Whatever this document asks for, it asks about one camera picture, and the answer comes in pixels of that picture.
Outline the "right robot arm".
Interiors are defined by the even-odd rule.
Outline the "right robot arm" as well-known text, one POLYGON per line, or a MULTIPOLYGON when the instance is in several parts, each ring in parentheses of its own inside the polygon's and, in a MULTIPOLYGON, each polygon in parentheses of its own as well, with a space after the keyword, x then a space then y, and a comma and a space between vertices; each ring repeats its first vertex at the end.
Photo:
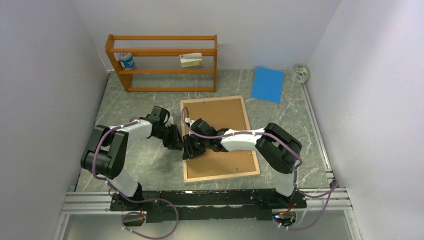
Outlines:
POLYGON ((303 163, 302 144, 276 123, 254 130, 216 130, 205 120, 186 118, 182 121, 189 131, 184 135, 184 160, 202 156, 206 150, 228 153, 251 151, 259 153, 278 172, 275 202, 282 208, 288 207, 295 199, 297 171, 303 163))

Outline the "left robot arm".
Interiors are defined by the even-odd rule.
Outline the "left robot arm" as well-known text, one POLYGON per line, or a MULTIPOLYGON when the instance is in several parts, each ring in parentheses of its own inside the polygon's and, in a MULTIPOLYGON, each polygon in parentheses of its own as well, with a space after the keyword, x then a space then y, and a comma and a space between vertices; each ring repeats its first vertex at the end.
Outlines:
POLYGON ((128 210, 143 206, 143 188, 124 169, 127 147, 140 139, 157 138, 169 150, 182 151, 183 140, 171 113, 154 106, 145 117, 116 126, 97 125, 82 153, 80 166, 116 190, 113 200, 128 210))

